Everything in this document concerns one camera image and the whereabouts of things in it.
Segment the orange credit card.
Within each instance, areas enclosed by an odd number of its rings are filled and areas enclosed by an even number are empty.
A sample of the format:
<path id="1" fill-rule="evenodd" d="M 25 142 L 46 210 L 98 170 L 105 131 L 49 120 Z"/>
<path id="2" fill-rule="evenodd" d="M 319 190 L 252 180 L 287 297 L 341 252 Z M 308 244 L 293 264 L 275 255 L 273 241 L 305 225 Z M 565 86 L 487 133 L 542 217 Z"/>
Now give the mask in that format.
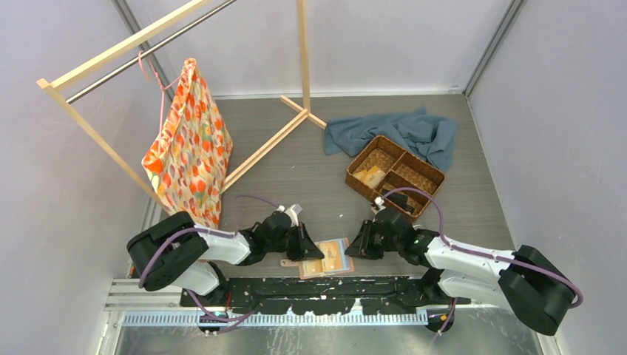
<path id="1" fill-rule="evenodd" d="M 355 177 L 355 179 L 361 181 L 361 182 L 365 182 L 367 180 L 367 171 L 366 170 L 361 170 L 359 172 L 355 172 L 353 174 L 353 177 Z"/>

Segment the woven wicker divided basket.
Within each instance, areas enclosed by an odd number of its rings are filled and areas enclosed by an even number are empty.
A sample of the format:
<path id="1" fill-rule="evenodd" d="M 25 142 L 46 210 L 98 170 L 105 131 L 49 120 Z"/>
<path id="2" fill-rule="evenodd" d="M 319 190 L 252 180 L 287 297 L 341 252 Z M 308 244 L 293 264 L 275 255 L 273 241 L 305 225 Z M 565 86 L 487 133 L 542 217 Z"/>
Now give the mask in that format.
<path id="1" fill-rule="evenodd" d="M 386 172 L 375 189 L 369 188 L 353 177 L 355 172 L 367 171 L 373 166 L 378 166 Z M 353 159 L 347 168 L 345 183 L 372 203 L 376 198 L 384 195 L 383 189 L 394 193 L 394 189 L 410 187 L 434 196 L 438 193 L 445 178 L 446 175 L 441 170 L 401 148 L 385 136 L 378 135 Z M 384 206 L 393 207 L 410 222 L 416 222 L 427 209 L 430 201 L 417 192 L 403 190 L 398 193 L 408 196 L 407 203 L 412 204 L 416 209 L 414 214 L 409 215 L 387 197 L 384 199 Z"/>

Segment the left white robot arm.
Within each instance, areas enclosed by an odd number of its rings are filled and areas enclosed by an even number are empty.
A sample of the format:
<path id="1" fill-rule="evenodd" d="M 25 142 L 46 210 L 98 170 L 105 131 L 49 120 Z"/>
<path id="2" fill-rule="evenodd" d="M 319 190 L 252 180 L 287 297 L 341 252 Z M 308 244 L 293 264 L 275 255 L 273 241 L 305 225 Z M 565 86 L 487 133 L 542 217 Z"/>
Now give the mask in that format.
<path id="1" fill-rule="evenodd" d="M 298 219 L 301 210 L 298 204 L 278 206 L 264 221 L 238 231 L 203 226 L 194 223 L 188 212 L 177 212 L 126 244 L 139 274 L 138 286 L 159 291 L 176 285 L 217 306 L 227 295 L 217 261 L 251 266 L 269 253 L 283 253 L 294 262 L 322 260 L 323 252 Z"/>

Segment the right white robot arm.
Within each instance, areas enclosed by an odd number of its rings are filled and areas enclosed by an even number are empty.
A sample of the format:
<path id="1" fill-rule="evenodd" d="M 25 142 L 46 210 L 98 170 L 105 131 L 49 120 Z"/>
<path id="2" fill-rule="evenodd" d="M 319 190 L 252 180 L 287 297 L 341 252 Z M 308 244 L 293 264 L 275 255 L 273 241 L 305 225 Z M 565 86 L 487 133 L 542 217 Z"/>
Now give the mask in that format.
<path id="1" fill-rule="evenodd" d="M 395 252 L 426 273 L 410 283 L 419 305 L 468 299 L 498 306 L 540 334 L 553 336 L 580 292 L 536 248 L 494 250 L 461 243 L 439 231 L 413 226 L 378 199 L 374 217 L 362 222 L 345 250 L 350 257 L 379 260 Z"/>

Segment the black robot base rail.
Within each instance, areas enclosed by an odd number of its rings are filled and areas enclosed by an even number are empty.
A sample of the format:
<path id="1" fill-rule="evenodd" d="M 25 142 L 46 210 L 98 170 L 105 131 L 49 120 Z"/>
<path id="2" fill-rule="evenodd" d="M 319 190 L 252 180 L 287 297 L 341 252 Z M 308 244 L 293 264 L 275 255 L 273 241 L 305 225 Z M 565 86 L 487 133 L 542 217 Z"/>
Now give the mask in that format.
<path id="1" fill-rule="evenodd" d="M 207 296 L 205 308 L 221 307 L 237 314 L 347 314 L 355 305 L 366 315 L 412 314 L 417 308 L 448 306 L 449 297 L 428 291 L 411 277 L 233 277 Z"/>

